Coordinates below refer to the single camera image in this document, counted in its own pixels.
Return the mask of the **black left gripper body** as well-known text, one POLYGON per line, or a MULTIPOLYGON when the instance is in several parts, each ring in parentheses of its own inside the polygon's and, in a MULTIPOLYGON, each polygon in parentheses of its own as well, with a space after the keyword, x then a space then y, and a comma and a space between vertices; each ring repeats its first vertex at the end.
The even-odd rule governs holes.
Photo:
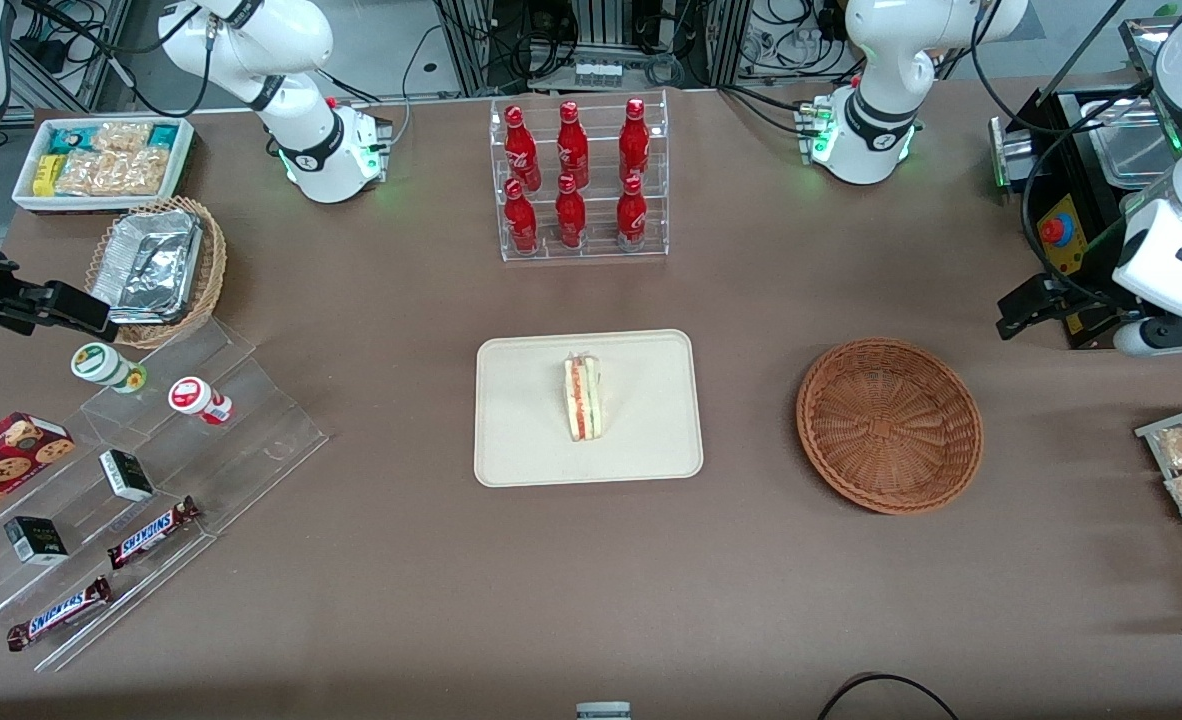
POLYGON ((1106 310, 1121 313, 1121 305, 1111 296, 1103 296, 1052 274, 1035 274, 1022 283, 1022 327, 1070 318, 1086 310, 1106 310))

